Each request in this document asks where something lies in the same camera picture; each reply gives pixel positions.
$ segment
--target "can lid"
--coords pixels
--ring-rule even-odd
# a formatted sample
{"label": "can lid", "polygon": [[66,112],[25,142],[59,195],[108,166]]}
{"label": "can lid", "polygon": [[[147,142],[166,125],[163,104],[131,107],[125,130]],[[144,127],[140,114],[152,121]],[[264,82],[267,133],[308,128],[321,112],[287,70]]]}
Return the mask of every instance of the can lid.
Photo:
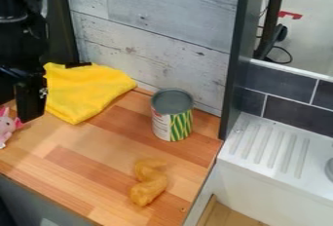
{"label": "can lid", "polygon": [[183,90],[164,89],[152,97],[152,105],[160,114],[179,114],[193,108],[192,96]]}

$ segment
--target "wooden countertop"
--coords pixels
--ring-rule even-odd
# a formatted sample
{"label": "wooden countertop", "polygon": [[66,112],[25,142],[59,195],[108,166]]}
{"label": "wooden countertop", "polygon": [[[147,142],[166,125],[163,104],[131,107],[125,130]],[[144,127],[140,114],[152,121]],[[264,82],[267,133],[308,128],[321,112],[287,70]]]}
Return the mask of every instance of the wooden countertop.
{"label": "wooden countertop", "polygon": [[[136,89],[78,126],[46,113],[0,151],[0,171],[20,185],[96,224],[181,225],[221,146],[219,118],[195,110],[194,132],[165,142],[151,131],[150,95]],[[168,162],[167,190],[150,206],[134,205],[138,159]]]}

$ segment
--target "white dish rack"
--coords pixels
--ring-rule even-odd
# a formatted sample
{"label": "white dish rack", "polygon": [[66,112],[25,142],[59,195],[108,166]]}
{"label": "white dish rack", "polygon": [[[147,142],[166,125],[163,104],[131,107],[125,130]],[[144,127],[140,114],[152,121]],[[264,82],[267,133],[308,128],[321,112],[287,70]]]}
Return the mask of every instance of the white dish rack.
{"label": "white dish rack", "polygon": [[331,226],[331,158],[332,138],[242,113],[218,155],[213,190],[269,225]]}

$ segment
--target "black pole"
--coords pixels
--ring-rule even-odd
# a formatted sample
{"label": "black pole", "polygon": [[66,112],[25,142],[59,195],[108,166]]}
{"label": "black pole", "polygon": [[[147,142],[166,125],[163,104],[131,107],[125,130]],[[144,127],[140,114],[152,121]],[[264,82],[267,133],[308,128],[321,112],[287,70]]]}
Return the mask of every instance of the black pole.
{"label": "black pole", "polygon": [[261,40],[257,50],[254,52],[255,58],[264,59],[277,40],[281,30],[281,27],[277,27],[281,3],[282,0],[269,1]]}

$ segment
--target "green striped label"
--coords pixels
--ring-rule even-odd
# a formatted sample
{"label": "green striped label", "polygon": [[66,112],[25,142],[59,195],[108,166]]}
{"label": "green striped label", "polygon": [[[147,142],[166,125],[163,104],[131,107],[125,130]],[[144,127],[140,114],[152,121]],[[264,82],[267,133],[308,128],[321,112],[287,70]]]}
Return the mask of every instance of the green striped label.
{"label": "green striped label", "polygon": [[192,110],[171,116],[171,141],[182,140],[191,133],[193,125]]}

